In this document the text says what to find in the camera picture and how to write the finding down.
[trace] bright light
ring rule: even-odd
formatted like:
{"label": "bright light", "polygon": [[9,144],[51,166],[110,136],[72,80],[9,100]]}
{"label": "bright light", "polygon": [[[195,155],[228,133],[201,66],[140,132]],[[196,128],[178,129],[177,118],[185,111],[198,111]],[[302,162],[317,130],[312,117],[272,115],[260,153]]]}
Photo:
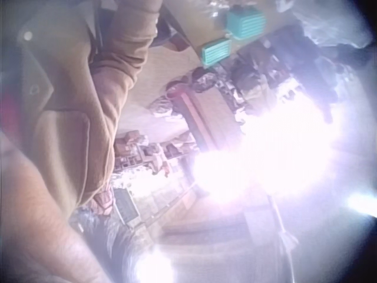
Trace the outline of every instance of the bright light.
{"label": "bright light", "polygon": [[348,199],[348,206],[359,213],[377,218],[377,198],[367,195],[352,195]]}
{"label": "bright light", "polygon": [[302,189],[326,169],[333,130],[303,95],[250,118],[243,131],[247,167],[269,193]]}
{"label": "bright light", "polygon": [[154,251],[137,262],[136,275],[140,283],[173,283],[173,269],[169,259]]}
{"label": "bright light", "polygon": [[246,187],[245,168],[234,153],[207,152],[198,155],[194,176],[197,184],[220,203],[235,200]]}

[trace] teal box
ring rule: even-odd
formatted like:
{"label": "teal box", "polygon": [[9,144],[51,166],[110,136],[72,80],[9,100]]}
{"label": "teal box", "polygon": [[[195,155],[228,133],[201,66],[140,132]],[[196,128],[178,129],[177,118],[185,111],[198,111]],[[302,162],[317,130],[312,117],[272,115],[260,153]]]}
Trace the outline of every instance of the teal box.
{"label": "teal box", "polygon": [[260,35],[266,26],[266,17],[255,8],[232,9],[227,13],[227,30],[237,40]]}
{"label": "teal box", "polygon": [[205,67],[209,67],[230,55],[231,40],[222,38],[215,42],[206,44],[201,49],[201,62]]}

